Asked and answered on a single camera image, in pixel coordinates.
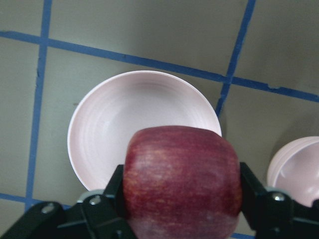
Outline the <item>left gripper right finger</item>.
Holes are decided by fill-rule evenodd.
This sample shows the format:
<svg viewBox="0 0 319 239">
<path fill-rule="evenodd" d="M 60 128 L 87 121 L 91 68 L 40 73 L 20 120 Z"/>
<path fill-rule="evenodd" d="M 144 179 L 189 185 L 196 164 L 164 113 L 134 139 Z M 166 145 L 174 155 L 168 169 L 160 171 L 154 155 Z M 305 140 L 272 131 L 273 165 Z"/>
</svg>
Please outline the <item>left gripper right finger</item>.
<svg viewBox="0 0 319 239">
<path fill-rule="evenodd" d="M 304 206 L 279 189 L 266 189 L 249 166 L 240 163 L 243 213 L 256 239 L 317 239 L 319 201 Z"/>
</svg>

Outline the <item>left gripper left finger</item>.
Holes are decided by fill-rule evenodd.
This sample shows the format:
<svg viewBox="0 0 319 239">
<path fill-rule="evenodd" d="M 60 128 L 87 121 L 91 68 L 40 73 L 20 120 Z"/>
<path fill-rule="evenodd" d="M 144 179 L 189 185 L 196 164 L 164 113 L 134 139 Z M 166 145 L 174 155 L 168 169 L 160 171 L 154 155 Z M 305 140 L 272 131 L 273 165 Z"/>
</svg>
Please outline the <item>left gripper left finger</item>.
<svg viewBox="0 0 319 239">
<path fill-rule="evenodd" d="M 33 205 L 3 239 L 133 239 L 125 220 L 123 165 L 118 165 L 104 190 L 85 193 L 69 209 L 58 202 Z"/>
</svg>

